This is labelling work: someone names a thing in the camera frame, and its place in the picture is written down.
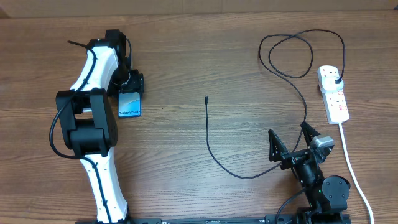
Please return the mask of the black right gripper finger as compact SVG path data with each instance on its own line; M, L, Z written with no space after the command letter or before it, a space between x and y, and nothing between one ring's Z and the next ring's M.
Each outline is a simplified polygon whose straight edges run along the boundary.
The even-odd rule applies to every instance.
M302 128L302 132L305 138L306 145L309 146L312 139L315 136L319 136L320 133L316 131L314 128L312 128L306 121L303 121L300 125Z
M268 135L270 144L269 160L271 162L282 161L284 157L289 154L289 150L273 129L268 130Z

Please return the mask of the Galaxy S24+ smartphone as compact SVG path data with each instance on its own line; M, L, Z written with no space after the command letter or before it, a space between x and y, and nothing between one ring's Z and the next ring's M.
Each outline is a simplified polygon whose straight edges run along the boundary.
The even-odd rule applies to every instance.
M141 95L138 92L120 93L118 97L118 116L120 118L141 115Z

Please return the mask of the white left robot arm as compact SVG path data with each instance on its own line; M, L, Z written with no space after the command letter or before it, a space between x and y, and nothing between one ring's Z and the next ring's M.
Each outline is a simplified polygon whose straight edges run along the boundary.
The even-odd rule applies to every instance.
M95 223L132 223L116 172L118 127L109 98L118 101L118 117L140 116L144 76L132 67L130 40L118 29L107 30L104 38L91 39L83 48L87 58L80 76L56 95L49 143L54 153L66 156L53 141L55 124L60 123L64 143L73 151L68 158L79 160L90 180Z

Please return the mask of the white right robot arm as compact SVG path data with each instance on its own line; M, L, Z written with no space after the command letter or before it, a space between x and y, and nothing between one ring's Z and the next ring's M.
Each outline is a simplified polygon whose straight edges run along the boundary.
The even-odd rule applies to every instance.
M294 152L286 148L273 130L268 131L269 160L280 162L281 170L290 169L302 190L287 199L275 215L266 215L266 221L296 224L350 223L349 215L343 213L348 208L350 182L338 175L325 177L320 168L320 164L332 152L334 140L320 134L305 121L300 126L307 147ZM305 194L308 206L298 208L293 215L282 215L285 206L302 194Z

